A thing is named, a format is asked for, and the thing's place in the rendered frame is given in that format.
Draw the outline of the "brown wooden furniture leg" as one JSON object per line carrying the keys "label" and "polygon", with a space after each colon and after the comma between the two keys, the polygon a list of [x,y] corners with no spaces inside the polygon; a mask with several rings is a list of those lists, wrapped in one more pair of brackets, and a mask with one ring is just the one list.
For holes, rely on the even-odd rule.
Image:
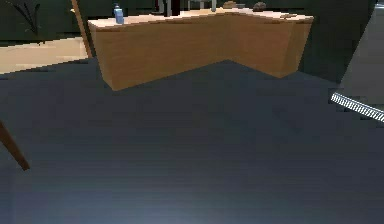
{"label": "brown wooden furniture leg", "polygon": [[15,161],[20,165],[20,167],[26,171],[30,168],[29,163],[25,159],[24,155],[20,151],[16,142],[10,135],[9,131],[6,129],[4,124],[0,121],[0,142],[5,146],[7,151],[12,155]]}

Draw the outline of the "grey metal stand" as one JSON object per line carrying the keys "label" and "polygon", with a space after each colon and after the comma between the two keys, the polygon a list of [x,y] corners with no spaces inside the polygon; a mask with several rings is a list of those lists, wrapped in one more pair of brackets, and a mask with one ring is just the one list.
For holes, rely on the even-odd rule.
{"label": "grey metal stand", "polygon": [[158,12],[165,17],[178,16],[180,14],[180,0],[156,0]]}

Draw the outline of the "wooden kitchen counter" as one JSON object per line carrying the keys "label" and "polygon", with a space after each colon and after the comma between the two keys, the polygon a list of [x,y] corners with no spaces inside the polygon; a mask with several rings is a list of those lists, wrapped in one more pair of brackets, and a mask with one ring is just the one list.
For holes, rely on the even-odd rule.
{"label": "wooden kitchen counter", "polygon": [[225,60],[282,78],[298,70],[314,18],[249,8],[90,20],[103,80],[118,91]]}

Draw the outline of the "brown wooden door frame post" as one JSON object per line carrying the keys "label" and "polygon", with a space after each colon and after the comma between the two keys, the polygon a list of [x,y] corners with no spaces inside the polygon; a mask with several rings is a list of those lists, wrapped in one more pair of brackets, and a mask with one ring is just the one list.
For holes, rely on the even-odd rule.
{"label": "brown wooden door frame post", "polygon": [[79,30],[80,30],[80,33],[81,33],[81,36],[82,36],[82,39],[83,39],[83,43],[84,43],[84,46],[85,46],[85,49],[86,49],[87,56],[88,56],[88,58],[92,58],[93,55],[92,55],[92,51],[91,51],[91,48],[90,48],[90,45],[89,45],[89,41],[88,41],[88,37],[87,37],[86,31],[85,31],[85,28],[84,28],[84,23],[83,23],[82,16],[81,16],[81,13],[80,13],[80,9],[79,9],[79,6],[78,6],[78,1],[77,0],[71,0],[71,3],[72,3],[72,8],[74,9],[74,14],[75,14],[78,26],[79,26]]}

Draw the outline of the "blue bottle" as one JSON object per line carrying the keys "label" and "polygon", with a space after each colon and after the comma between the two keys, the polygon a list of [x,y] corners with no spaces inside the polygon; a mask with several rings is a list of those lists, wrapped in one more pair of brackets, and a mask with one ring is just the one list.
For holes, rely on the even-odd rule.
{"label": "blue bottle", "polygon": [[123,10],[120,8],[118,4],[115,4],[114,6],[114,15],[115,20],[117,24],[123,24],[124,23],[124,14]]}

